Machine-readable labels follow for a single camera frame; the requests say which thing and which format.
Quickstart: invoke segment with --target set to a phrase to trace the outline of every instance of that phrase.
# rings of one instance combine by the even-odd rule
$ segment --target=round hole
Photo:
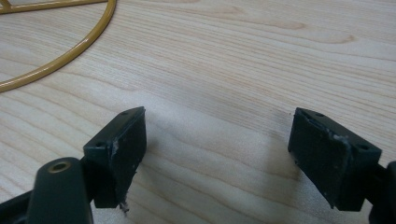
[[[59,163],[53,166],[53,170],[54,171],[60,171],[62,169],[64,169],[64,167],[66,167],[65,163]]]
[[[60,161],[49,167],[49,172],[52,174],[60,173],[64,170],[67,170],[70,167],[70,162],[68,161]]]
[[[368,150],[369,149],[369,147],[367,147],[366,145],[363,145],[363,144],[359,144],[358,147],[363,149],[363,150]]]

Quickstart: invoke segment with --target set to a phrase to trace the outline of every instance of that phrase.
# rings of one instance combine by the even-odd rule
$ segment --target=wood grain
[[[0,79],[70,49],[105,6],[1,16]],[[120,0],[80,57],[0,94],[0,202],[143,105],[131,212],[93,209],[95,223],[367,223],[368,202],[330,209],[287,145],[299,106],[396,159],[395,36],[395,1]]]

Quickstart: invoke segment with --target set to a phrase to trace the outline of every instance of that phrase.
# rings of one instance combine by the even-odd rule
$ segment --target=tan tubing
[[[85,49],[87,49],[105,30],[111,17],[113,16],[114,9],[116,8],[117,0],[108,0],[105,12],[99,22],[93,27],[87,36],[82,39],[78,44],[76,44],[72,49],[67,51],[65,54],[55,59],[54,61],[47,63],[34,71],[21,75],[19,77],[14,77],[7,81],[0,82],[0,92],[9,91],[20,86],[26,85],[30,82],[36,81],[44,76],[51,74],[52,72],[58,70],[59,68],[65,66],[67,63],[71,62],[79,54],[81,54]]]
[[[53,2],[33,3],[26,5],[11,5],[7,0],[0,0],[0,3],[4,6],[4,8],[0,8],[0,14],[49,9],[55,7],[73,7],[106,1],[107,0],[58,0]]]

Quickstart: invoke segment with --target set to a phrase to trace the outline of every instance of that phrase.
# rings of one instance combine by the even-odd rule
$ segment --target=light wood surface
[[[70,49],[105,6],[0,16],[0,79]],[[395,73],[394,0],[120,0],[80,57],[0,93],[0,202],[143,105],[148,152],[131,211],[93,209],[95,223],[367,223],[370,203],[332,210],[294,165],[290,128],[296,106],[317,110],[388,164]]]

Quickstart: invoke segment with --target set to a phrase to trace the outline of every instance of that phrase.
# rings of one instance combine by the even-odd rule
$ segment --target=black clamp
[[[0,223],[93,223],[98,208],[128,211],[126,194],[146,152],[145,109],[118,114],[84,146],[84,157],[42,166],[32,191],[0,204]]]
[[[360,211],[367,199],[370,223],[396,223],[396,161],[385,169],[381,152],[320,113],[295,111],[289,153],[331,208]]]

